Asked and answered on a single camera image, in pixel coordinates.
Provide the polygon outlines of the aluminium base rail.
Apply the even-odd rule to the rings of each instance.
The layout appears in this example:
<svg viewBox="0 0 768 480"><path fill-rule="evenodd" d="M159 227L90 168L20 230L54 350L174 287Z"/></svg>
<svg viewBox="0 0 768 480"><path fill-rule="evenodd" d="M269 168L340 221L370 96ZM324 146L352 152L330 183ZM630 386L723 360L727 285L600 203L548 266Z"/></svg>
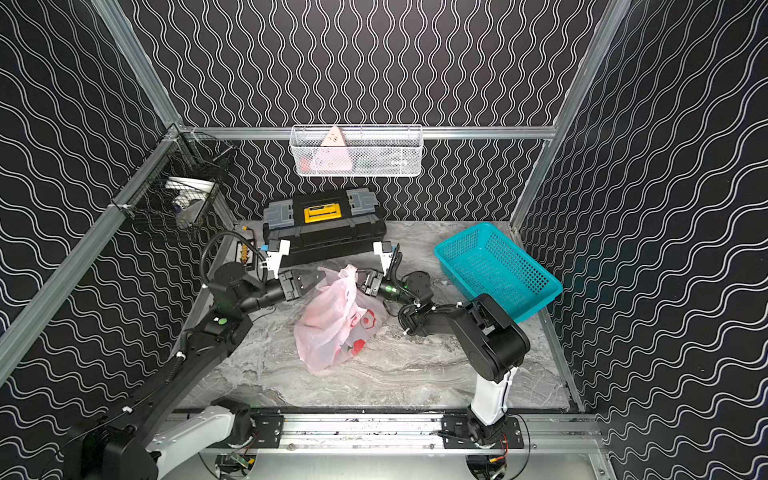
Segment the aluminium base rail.
<svg viewBox="0 0 768 480"><path fill-rule="evenodd" d="M600 427L589 415L509 415L503 433L478 445L464 413L288 413L254 410L245 439L206 440L205 451L266 454L493 455L597 454Z"/></svg>

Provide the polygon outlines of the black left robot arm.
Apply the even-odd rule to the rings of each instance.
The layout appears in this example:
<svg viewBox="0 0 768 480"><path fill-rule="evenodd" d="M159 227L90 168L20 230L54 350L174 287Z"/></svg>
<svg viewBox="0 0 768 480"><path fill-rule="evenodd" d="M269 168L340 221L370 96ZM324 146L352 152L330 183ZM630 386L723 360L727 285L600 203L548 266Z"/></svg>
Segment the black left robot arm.
<svg viewBox="0 0 768 480"><path fill-rule="evenodd" d="M224 402L166 432L167 416L214 367L227 359L253 326L251 314L295 301L322 282L319 270L280 269L278 250L230 237L254 254L250 264L224 263L200 270L213 303L184 330L176 353L127 398L74 426L54 453L65 479L162 479L208 446L248 446L255 438L249 407Z"/></svg>

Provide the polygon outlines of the pink plastic bag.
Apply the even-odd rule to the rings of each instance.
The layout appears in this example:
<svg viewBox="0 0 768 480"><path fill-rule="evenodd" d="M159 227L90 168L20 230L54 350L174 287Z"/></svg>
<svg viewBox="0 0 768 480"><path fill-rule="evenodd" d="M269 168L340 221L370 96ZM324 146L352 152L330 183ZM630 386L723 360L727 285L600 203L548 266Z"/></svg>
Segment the pink plastic bag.
<svg viewBox="0 0 768 480"><path fill-rule="evenodd" d="M382 301L358 289L355 266L320 271L325 278L293 329L298 356L311 372L357 356L389 318Z"/></svg>

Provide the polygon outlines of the pink triangular card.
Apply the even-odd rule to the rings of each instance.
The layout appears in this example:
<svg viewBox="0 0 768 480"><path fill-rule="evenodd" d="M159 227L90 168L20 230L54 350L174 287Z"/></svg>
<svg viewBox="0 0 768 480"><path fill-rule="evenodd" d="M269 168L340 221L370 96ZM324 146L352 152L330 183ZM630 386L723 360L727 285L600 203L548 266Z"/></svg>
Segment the pink triangular card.
<svg viewBox="0 0 768 480"><path fill-rule="evenodd" d="M350 157L343 132L337 125L332 126L320 147L315 151L310 169L321 174L345 173L351 171L353 161Z"/></svg>

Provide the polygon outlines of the black toolbox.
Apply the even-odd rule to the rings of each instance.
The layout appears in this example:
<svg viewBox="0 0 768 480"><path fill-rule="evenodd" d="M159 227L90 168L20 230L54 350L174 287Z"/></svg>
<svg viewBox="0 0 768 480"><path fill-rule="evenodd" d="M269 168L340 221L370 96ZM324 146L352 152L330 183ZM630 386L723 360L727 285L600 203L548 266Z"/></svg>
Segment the black toolbox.
<svg viewBox="0 0 768 480"><path fill-rule="evenodd" d="M385 210L368 188L275 200L263 212L265 243L289 243L285 267L368 252L386 233Z"/></svg>

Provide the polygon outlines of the teal plastic basket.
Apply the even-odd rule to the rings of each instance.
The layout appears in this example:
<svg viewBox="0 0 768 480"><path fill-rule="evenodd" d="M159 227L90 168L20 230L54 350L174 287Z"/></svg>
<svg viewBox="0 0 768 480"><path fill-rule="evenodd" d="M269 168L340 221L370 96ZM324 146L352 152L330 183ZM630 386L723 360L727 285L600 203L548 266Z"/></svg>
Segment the teal plastic basket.
<svg viewBox="0 0 768 480"><path fill-rule="evenodd" d="M488 294L516 323L537 314L563 291L553 274L491 223L442 241L434 255L467 299Z"/></svg>

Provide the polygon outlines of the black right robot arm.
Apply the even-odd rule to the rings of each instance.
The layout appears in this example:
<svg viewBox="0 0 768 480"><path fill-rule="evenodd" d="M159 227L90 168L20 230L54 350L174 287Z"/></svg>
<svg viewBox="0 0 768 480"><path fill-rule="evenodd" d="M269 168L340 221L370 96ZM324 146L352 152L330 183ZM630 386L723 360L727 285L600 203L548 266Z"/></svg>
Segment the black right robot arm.
<svg viewBox="0 0 768 480"><path fill-rule="evenodd" d="M399 304L396 318L405 334L455 337L476 373L475 391L465 431L443 431L440 435L488 445L502 436L511 386L530 351L530 340L488 294L464 303L436 303L430 275L413 271L399 277L401 260L402 254L394 251L384 269L360 269L357 288L369 297Z"/></svg>

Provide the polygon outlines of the aluminium frame post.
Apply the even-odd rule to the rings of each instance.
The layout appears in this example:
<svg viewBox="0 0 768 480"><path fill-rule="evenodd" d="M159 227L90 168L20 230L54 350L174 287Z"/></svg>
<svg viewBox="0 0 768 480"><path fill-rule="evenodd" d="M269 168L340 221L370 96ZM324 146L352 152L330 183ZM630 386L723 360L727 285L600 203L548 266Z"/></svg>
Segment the aluminium frame post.
<svg viewBox="0 0 768 480"><path fill-rule="evenodd" d="M93 0L91 4L109 30L139 86L164 125L166 127L182 125L180 113L172 103L167 89L161 82L120 3L115 0Z"/></svg>

